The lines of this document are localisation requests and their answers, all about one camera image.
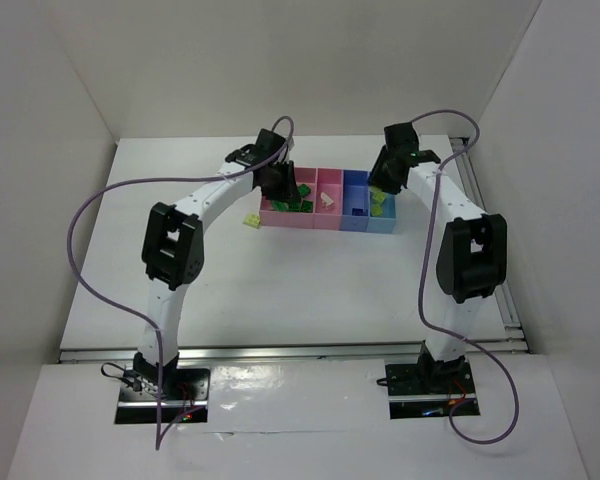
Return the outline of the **blue plastic container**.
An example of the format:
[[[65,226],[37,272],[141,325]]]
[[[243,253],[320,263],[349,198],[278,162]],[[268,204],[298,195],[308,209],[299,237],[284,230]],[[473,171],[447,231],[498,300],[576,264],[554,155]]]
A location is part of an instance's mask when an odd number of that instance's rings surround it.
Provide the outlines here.
[[[371,192],[379,190],[368,185],[369,173],[361,170],[345,170],[343,173],[341,231],[391,234],[394,231],[396,216],[395,196],[387,194],[382,204],[383,215],[373,217],[370,212]],[[363,209],[363,217],[351,215],[353,208]]]

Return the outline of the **aluminium side rail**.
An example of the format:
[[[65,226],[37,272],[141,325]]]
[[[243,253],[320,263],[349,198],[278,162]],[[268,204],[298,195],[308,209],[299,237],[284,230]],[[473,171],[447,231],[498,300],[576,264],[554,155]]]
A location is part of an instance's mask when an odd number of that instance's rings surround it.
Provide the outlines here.
[[[461,139],[452,140],[453,160],[442,163],[444,168],[452,166],[459,172],[465,198],[443,208],[451,219],[443,222],[436,275],[443,291],[451,295],[454,309],[467,311],[474,306],[476,323],[486,318],[500,329],[494,338],[473,331],[470,348],[523,351],[524,334],[507,297],[507,223],[502,216],[490,215],[474,202],[476,179],[468,163],[467,146]]]

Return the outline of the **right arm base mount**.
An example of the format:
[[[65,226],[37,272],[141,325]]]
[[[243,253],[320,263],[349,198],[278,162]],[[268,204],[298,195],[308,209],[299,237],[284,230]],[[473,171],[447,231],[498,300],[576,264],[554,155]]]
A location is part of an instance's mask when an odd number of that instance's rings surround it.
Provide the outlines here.
[[[425,345],[409,363],[388,363],[376,380],[388,395],[392,420],[479,416],[473,374],[465,355],[452,361],[435,361]]]

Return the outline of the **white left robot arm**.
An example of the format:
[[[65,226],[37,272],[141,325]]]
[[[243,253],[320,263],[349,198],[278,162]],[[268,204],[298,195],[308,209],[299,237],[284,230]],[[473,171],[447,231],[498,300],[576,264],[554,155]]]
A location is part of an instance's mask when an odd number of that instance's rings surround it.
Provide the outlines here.
[[[204,265],[204,234],[238,199],[259,188],[281,201],[299,198],[294,185],[292,140],[262,129],[255,142],[225,158],[217,179],[149,213],[141,259],[150,280],[145,328],[133,370],[168,391],[175,383],[178,329],[189,285]]]

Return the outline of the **white piece in pink container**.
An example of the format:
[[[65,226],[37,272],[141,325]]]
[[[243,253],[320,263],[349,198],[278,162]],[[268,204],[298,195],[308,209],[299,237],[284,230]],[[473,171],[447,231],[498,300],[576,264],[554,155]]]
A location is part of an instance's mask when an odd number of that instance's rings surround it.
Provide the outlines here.
[[[324,209],[331,209],[334,205],[334,200],[325,192],[320,193],[320,201]]]

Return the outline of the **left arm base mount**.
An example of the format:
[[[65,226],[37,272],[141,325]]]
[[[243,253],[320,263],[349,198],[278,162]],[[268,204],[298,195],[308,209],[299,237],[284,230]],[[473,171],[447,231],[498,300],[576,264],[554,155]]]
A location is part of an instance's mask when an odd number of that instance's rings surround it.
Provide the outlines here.
[[[197,424],[208,421],[211,387],[209,368],[166,369],[168,378],[160,394],[153,382],[124,364],[104,362],[100,373],[103,377],[120,383],[114,416],[116,425],[155,424],[157,400],[160,400],[164,424]]]

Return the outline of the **aluminium front rail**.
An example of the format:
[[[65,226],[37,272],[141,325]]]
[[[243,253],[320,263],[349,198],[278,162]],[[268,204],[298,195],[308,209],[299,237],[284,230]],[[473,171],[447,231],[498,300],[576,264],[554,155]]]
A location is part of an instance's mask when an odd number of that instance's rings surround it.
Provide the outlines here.
[[[299,359],[299,358],[344,358],[365,356],[409,356],[420,352],[421,344],[407,343],[365,343],[341,345],[304,345],[270,347],[216,347],[185,348],[180,351],[181,360],[208,362],[212,360],[260,360],[260,359]],[[136,351],[132,349],[112,350],[62,350],[60,363],[89,362],[129,362]]]

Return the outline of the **lime green sloped lego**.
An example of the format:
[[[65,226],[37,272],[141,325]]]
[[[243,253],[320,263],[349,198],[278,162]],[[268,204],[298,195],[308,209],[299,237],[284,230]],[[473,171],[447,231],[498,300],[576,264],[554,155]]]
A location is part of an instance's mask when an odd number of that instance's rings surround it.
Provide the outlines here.
[[[256,214],[248,214],[245,217],[243,224],[251,228],[259,229],[261,225],[260,216]]]

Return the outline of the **lime green small lego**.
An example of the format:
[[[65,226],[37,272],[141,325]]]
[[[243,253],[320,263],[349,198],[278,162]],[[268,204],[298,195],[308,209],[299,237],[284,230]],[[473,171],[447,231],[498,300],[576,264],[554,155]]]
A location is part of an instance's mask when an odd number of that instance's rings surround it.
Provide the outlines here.
[[[383,206],[381,204],[373,203],[370,212],[373,217],[381,217],[383,215]]]

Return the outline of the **lime green square lego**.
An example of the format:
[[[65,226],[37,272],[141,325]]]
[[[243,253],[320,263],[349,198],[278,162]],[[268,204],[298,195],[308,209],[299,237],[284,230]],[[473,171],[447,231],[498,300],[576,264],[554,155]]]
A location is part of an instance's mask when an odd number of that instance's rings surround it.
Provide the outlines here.
[[[374,205],[382,205],[387,199],[387,194],[381,190],[373,190],[371,192],[371,202]]]

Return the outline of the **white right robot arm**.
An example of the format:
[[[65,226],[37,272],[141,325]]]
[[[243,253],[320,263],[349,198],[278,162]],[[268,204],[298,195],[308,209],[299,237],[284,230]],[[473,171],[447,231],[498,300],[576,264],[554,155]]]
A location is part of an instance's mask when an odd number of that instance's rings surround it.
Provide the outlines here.
[[[420,148],[412,123],[385,127],[384,141],[368,184],[388,194],[410,191],[435,216],[433,232],[441,235],[435,275],[447,307],[432,322],[414,373],[422,392],[439,394],[460,376],[478,312],[506,278],[507,224],[440,170],[441,159]]]

